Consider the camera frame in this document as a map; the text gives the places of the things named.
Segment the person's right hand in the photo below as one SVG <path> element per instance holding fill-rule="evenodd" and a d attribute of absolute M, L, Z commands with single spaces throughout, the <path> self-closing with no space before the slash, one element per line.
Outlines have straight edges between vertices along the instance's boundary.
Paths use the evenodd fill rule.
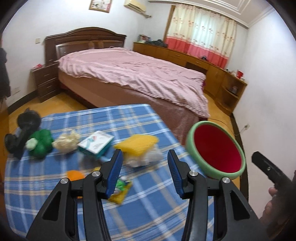
<path fill-rule="evenodd" d="M 269 202 L 267 202 L 262 213 L 262 217 L 259 219 L 264 226 L 268 226 L 273 221 L 275 221 L 276 214 L 279 214 L 280 210 L 280 199 L 278 197 L 278 190 L 274 187 L 270 187 L 268 193 L 270 194 L 272 199 Z"/>

